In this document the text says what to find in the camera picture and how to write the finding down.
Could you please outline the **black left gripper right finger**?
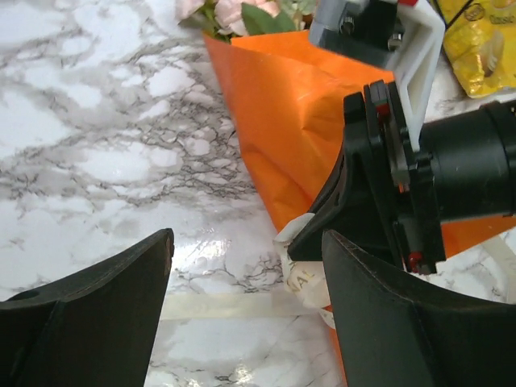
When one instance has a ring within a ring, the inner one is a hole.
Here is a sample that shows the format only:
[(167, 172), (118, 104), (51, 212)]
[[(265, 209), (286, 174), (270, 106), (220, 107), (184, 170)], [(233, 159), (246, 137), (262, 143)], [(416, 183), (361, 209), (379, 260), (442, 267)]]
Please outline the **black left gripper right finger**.
[(350, 386), (514, 385), (514, 306), (420, 280), (335, 231), (322, 260)]

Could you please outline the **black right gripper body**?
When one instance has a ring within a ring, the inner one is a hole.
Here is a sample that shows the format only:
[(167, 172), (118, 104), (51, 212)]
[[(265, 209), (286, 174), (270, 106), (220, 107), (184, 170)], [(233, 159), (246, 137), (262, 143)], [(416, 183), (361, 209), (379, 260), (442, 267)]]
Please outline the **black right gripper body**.
[(431, 274), (445, 251), (431, 154), (413, 150), (394, 83), (344, 101), (349, 239), (409, 273)]

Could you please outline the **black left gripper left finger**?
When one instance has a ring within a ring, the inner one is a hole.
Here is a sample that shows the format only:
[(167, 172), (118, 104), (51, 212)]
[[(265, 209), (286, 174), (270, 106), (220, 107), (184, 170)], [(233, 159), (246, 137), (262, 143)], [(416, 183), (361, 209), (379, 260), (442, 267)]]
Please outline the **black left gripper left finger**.
[(142, 386), (174, 253), (170, 228), (1, 304), (3, 386)]

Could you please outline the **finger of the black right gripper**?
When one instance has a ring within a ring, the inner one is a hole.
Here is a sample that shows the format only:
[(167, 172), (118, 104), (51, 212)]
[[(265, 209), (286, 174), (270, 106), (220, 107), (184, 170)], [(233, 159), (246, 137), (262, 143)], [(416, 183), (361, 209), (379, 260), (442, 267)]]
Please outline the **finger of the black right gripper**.
[(373, 256), (393, 263), (389, 208), (381, 190), (389, 184), (382, 163), (358, 152), (339, 153), (334, 168), (310, 207), (314, 217), (288, 247), (294, 261), (321, 261), (324, 231), (336, 231)]

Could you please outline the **cream printed ribbon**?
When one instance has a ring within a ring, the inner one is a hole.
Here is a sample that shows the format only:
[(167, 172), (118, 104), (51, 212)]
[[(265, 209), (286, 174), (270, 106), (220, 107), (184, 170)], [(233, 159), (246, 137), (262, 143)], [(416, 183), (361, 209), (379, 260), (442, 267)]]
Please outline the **cream printed ribbon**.
[[(312, 217), (304, 214), (292, 220), (273, 240), (283, 274), (283, 283), (275, 289), (268, 293), (171, 293), (164, 300), (160, 318), (262, 318), (317, 313), (334, 329), (323, 264), (295, 263), (287, 253), (287, 243)], [(487, 254), (483, 260), (468, 263), (461, 253), (437, 264), (436, 274), (416, 277), (456, 293), (514, 304), (515, 246), (495, 235), (490, 239), (482, 237), (477, 247)]]

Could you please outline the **orange wrapping paper sheet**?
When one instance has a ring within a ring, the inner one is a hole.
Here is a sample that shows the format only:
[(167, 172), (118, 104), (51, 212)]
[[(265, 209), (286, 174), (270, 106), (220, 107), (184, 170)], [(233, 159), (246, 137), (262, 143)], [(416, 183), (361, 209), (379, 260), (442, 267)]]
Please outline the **orange wrapping paper sheet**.
[[(311, 214), (343, 142), (343, 100), (384, 71), (310, 46), (306, 32), (205, 39), (241, 155), (277, 228)], [(504, 231), (512, 216), (443, 223), (445, 258)]]

